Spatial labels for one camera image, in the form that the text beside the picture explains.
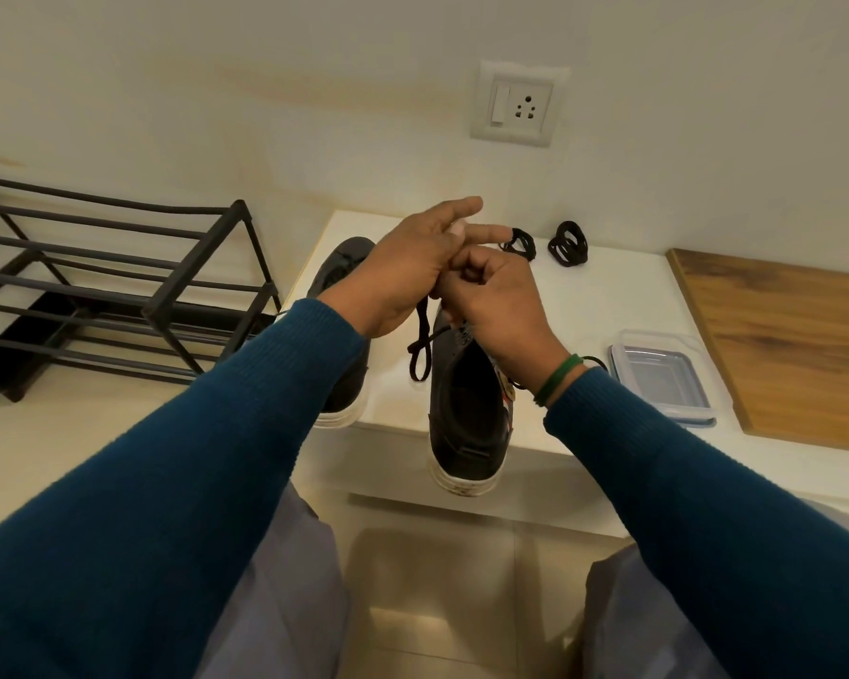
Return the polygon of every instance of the plastic container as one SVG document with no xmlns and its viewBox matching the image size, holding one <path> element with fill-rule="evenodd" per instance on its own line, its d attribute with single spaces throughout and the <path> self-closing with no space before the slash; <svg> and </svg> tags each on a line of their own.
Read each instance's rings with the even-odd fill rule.
<svg viewBox="0 0 849 679">
<path fill-rule="evenodd" d="M 610 347 L 610 364 L 623 386 L 687 426 L 713 426 L 732 407 L 707 350 L 691 336 L 620 331 Z"/>
</svg>

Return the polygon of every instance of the shoe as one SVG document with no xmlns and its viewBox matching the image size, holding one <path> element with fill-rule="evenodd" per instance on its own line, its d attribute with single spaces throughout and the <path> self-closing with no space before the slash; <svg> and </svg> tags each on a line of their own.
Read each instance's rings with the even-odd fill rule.
<svg viewBox="0 0 849 679">
<path fill-rule="evenodd" d="M 343 240 L 328 258 L 320 265 L 311 288 L 309 298 L 317 298 L 324 290 L 334 283 L 345 279 L 361 264 L 374 249 L 374 243 L 368 238 L 349 238 Z M 334 385 L 327 397 L 323 409 L 317 416 L 315 427 L 318 429 L 339 429 L 358 421 L 367 403 L 367 372 L 368 353 L 371 351 L 371 341 L 365 342 L 365 348 L 355 362 L 343 372 L 340 380 Z"/>
<path fill-rule="evenodd" d="M 431 476 L 450 492 L 484 495 L 497 485 L 512 434 L 515 390 L 469 334 L 442 310 L 433 324 Z"/>
</svg>

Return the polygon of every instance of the right hand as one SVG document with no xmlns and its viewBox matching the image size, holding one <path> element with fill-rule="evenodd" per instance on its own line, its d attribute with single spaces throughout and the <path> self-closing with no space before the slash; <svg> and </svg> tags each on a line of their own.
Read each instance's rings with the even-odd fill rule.
<svg viewBox="0 0 849 679">
<path fill-rule="evenodd" d="M 537 393 L 569 356 L 547 321 L 528 261 L 519 255 L 469 245 L 441 273 L 433 296 L 454 327 L 463 320 L 499 368 Z M 548 400 L 552 403 L 584 367 L 576 367 Z"/>
</svg>

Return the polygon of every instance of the black metal shoe rack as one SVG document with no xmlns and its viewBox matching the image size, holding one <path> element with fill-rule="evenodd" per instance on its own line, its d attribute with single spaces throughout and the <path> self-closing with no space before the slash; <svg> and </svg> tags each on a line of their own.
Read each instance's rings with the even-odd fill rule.
<svg viewBox="0 0 849 679">
<path fill-rule="evenodd" d="M 0 245 L 20 250 L 18 255 L 0 268 L 0 287 L 23 286 L 44 291 L 43 295 L 28 308 L 0 305 L 0 312 L 18 317 L 9 328 L 0 333 L 0 393 L 13 402 L 22 399 L 25 391 L 48 364 L 62 364 L 80 369 L 187 385 L 203 373 L 204 367 L 199 364 L 199 361 L 219 362 L 226 359 L 246 340 L 273 322 L 274 316 L 263 314 L 261 311 L 266 307 L 268 300 L 273 300 L 278 312 L 281 308 L 277 288 L 267 262 L 264 261 L 258 235 L 243 200 L 236 200 L 229 207 L 175 207 L 74 193 L 4 179 L 0 179 L 0 187 L 37 193 L 51 198 L 141 210 L 158 215 L 216 217 L 216 221 L 206 231 L 194 231 L 91 216 L 62 215 L 0 204 L 0 218 L 16 236 L 15 238 L 0 236 Z M 134 233 L 186 238 L 194 240 L 195 243 L 181 261 L 159 260 L 37 242 L 23 232 L 13 221 L 13 217 L 47 219 L 66 224 L 84 224 Z M 260 286 L 250 286 L 196 281 L 195 275 L 238 223 L 245 224 L 264 283 Z M 126 269 L 118 269 L 79 261 L 79 259 L 68 259 L 70 257 L 128 266 Z M 35 281 L 19 275 L 34 262 L 43 264 L 58 283 Z M 70 284 L 63 275 L 62 267 L 109 274 L 125 279 L 156 282 L 160 286 L 150 297 L 75 286 Z M 131 267 L 139 270 L 141 268 L 166 270 L 168 273 L 132 271 Z M 253 293 L 254 298 L 245 311 L 178 301 L 183 291 L 189 286 L 246 291 Z M 103 336 L 79 334 L 86 328 L 136 334 L 142 337 L 159 337 L 163 339 L 166 346 L 146 345 L 143 342 L 144 339 L 141 339 L 142 342 L 126 342 Z M 67 349 L 68 343 L 74 340 L 125 348 L 132 351 L 134 357 L 137 357 L 139 352 L 176 355 L 181 358 L 184 366 L 170 366 L 144 361 L 144 359 L 121 358 Z M 186 346 L 188 343 L 202 344 L 205 353 L 190 352 Z M 209 355 L 206 354 L 207 346 L 220 347 L 221 350 L 219 354 Z"/>
</svg>

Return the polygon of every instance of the blue knit sleeve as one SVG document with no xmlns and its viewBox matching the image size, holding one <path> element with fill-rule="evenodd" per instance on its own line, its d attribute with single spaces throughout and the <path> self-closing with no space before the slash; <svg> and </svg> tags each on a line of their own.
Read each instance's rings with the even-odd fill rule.
<svg viewBox="0 0 849 679">
<path fill-rule="evenodd" d="M 730 676 L 849 678 L 849 532 L 602 371 L 544 424 Z"/>
<path fill-rule="evenodd" d="M 300 300 L 0 524 L 0 676 L 191 678 L 363 343 Z"/>
</svg>

